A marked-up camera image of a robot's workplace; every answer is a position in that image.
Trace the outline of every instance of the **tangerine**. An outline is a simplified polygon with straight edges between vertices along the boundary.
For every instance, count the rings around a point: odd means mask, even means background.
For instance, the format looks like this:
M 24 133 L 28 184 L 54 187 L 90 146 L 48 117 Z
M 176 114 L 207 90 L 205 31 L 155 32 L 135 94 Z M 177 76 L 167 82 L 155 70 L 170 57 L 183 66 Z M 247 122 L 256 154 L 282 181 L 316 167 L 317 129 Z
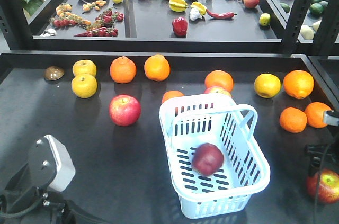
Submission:
M 306 114 L 295 107 L 284 109 L 279 118 L 280 126 L 291 133 L 302 132 L 307 124 Z
M 314 128 L 324 128 L 327 126 L 323 122 L 324 112 L 331 110 L 331 108 L 322 102 L 312 102 L 308 104 L 305 109 L 305 114 L 307 116 L 307 124 Z
M 214 70 L 205 77 L 205 86 L 220 86 L 229 93 L 233 90 L 234 81 L 232 76 L 223 70 Z
M 157 53 L 147 58 L 144 64 L 145 75 L 154 81 L 164 81 L 171 72 L 171 67 L 166 58 Z
M 131 82 L 137 74 L 137 66 L 126 56 L 113 60 L 110 66 L 110 75 L 114 82 L 126 84 Z
M 313 91 L 314 79 L 310 73 L 304 70 L 293 70 L 287 73 L 282 84 L 288 95 L 301 100 Z
M 180 91 L 168 91 L 168 92 L 164 93 L 161 103 L 164 103 L 165 101 L 167 101 L 171 98 L 182 97 L 182 96 L 185 96 L 185 95 Z

